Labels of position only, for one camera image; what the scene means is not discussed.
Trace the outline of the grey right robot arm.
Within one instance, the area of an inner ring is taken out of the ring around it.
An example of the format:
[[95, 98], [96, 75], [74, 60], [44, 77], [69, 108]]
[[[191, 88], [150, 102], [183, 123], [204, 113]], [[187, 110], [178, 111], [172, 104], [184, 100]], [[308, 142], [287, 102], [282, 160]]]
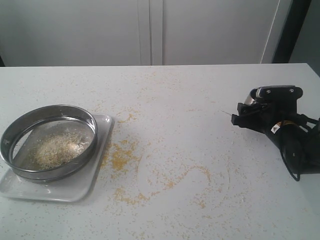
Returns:
[[278, 148], [295, 181], [320, 172], [320, 121], [297, 112], [303, 90], [295, 85], [254, 88], [232, 114], [234, 126], [262, 133]]

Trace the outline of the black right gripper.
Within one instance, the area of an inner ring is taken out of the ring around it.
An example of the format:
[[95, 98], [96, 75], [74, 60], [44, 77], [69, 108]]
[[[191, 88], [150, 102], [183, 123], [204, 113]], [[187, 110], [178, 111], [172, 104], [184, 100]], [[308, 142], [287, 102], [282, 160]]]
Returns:
[[231, 116], [231, 123], [258, 133], [270, 133], [282, 119], [297, 114], [297, 100], [303, 96], [302, 88], [295, 86], [289, 91], [260, 98], [254, 105], [237, 104], [238, 114]]

